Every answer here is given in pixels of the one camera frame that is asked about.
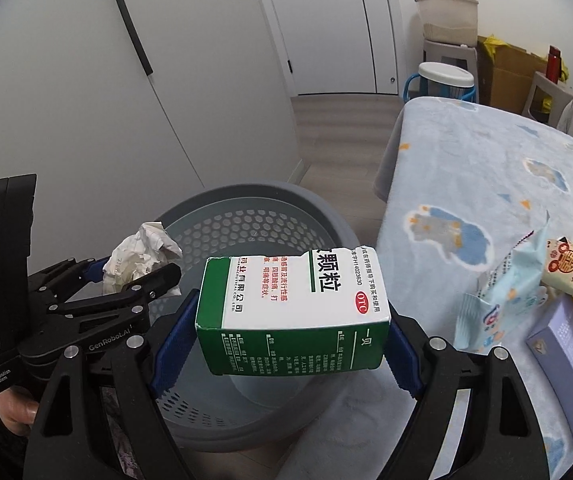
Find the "light blue tablecloth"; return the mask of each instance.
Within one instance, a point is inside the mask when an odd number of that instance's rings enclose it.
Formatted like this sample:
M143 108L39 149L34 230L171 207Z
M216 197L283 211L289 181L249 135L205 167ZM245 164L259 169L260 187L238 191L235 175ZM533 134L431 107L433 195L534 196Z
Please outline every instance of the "light blue tablecloth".
M573 138L548 126L479 105L417 98L404 108L381 166L376 184L385 197L393 169L377 253L389 300L428 335L453 341L462 294L541 227L547 210L548 237L573 240ZM502 344L525 381L556 479L573 463L573 441L524 343L540 315L534 312ZM449 471L467 398L459 395L434 478ZM307 429L278 478L377 478L414 403L386 364L356 373Z

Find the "red object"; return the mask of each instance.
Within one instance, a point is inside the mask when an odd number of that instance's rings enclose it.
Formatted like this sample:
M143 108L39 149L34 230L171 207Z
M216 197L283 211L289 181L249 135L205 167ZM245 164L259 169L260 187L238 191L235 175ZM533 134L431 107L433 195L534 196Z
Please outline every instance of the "red object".
M361 290L356 294L356 308L360 314L366 314L369 311L369 298Z
M549 61L547 62L547 79L558 84L558 79L563 72L563 59L560 56L560 50L551 46L549 48Z

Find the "gray stool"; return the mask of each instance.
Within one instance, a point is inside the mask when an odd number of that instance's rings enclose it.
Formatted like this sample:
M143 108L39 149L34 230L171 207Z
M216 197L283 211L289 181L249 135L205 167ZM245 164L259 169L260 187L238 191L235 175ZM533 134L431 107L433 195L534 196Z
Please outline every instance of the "gray stool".
M540 88L551 96L551 112L547 124L555 128L560 121L564 107L573 100L573 90L561 81L558 81L558 84L549 81L542 72L535 72L533 82L531 83L531 90L529 91L529 97L527 97L524 110L522 110L523 117L528 117L533 120L536 119L531 114L531 105L533 104L535 90L537 88Z
M478 83L478 55L475 47L466 45L451 45L447 43L436 43L436 41L424 40L424 53L425 61L433 61L437 63L455 64L450 62L451 59L464 61L466 67L464 68L473 74L473 83L475 85L475 102L480 102L480 85Z

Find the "red bottle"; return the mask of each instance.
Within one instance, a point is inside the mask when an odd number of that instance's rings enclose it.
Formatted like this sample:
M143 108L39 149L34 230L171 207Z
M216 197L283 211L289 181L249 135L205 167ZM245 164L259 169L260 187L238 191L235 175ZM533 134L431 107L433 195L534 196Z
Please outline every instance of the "red bottle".
M558 79L562 74L563 59L560 56L560 50L554 46L549 48L549 61L547 62L547 79L558 84Z

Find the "wooden floor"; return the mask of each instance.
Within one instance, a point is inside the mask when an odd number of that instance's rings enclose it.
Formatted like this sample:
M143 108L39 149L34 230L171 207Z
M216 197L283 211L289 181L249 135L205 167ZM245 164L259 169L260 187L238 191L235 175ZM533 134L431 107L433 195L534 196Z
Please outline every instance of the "wooden floor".
M334 206L362 244L375 246L385 203L373 193L373 181L404 102L384 95L299 96L291 101L300 155L310 164L300 185Z
M300 185L339 211L361 243L375 246L385 204L372 190L395 120L395 96L324 95L292 99L300 156L308 170ZM239 453L182 454L198 480L271 480L297 436Z

